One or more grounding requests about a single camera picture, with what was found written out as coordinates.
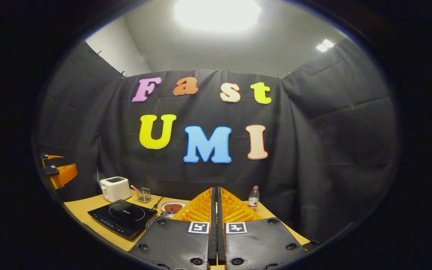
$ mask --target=food on plate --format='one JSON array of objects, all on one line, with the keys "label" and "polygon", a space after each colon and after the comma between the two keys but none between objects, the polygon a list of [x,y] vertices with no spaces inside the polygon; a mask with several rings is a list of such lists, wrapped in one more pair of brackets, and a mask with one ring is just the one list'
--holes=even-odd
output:
[{"label": "food on plate", "polygon": [[181,210],[181,208],[183,208],[183,206],[181,204],[177,204],[177,203],[166,204],[164,206],[164,211],[165,212],[173,212],[176,214],[179,212],[179,210]]}]

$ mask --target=white wall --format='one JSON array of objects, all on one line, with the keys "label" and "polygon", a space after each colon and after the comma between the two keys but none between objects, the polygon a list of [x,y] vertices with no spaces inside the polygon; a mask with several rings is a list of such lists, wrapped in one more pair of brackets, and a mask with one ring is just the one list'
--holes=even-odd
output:
[{"label": "white wall", "polygon": [[134,44],[123,16],[86,38],[86,43],[96,53],[101,51],[99,55],[116,70],[125,70],[123,75],[129,77],[151,72]]}]

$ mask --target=letter m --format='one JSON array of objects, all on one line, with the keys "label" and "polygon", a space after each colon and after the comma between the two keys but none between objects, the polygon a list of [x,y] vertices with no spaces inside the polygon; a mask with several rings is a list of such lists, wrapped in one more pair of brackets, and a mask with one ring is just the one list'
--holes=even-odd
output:
[{"label": "letter m", "polygon": [[203,130],[199,126],[188,126],[184,129],[187,133],[187,155],[183,158],[185,162],[198,162],[199,157],[196,150],[199,151],[204,162],[208,161],[211,152],[214,149],[214,156],[211,161],[217,164],[226,164],[231,161],[228,154],[228,138],[231,129],[226,126],[217,127],[211,138],[208,140]]}]

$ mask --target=ceiling light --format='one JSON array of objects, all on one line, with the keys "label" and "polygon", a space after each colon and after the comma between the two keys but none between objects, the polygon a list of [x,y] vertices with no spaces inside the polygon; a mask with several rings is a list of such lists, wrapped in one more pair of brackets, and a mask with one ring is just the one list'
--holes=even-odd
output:
[{"label": "ceiling light", "polygon": [[328,48],[331,48],[332,46],[334,46],[334,43],[332,43],[331,41],[329,41],[327,39],[325,39],[322,43],[324,45],[326,45],[326,47],[328,47]]},{"label": "ceiling light", "polygon": [[327,50],[328,50],[328,47],[325,46],[324,44],[319,44],[316,48],[317,48],[319,51],[327,51]]},{"label": "ceiling light", "polygon": [[256,23],[261,7],[252,0],[180,0],[175,19],[209,31],[239,31]]}]

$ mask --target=ceiling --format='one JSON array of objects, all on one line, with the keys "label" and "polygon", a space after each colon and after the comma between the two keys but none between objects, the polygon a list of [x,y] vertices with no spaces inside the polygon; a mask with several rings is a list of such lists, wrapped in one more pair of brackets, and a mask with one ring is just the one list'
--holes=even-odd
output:
[{"label": "ceiling", "polygon": [[130,35],[153,72],[218,68],[284,77],[323,53],[316,49],[323,40],[346,38],[307,9],[281,0],[255,0],[261,12],[244,31],[190,29],[175,20],[178,1],[153,0],[125,15]]}]

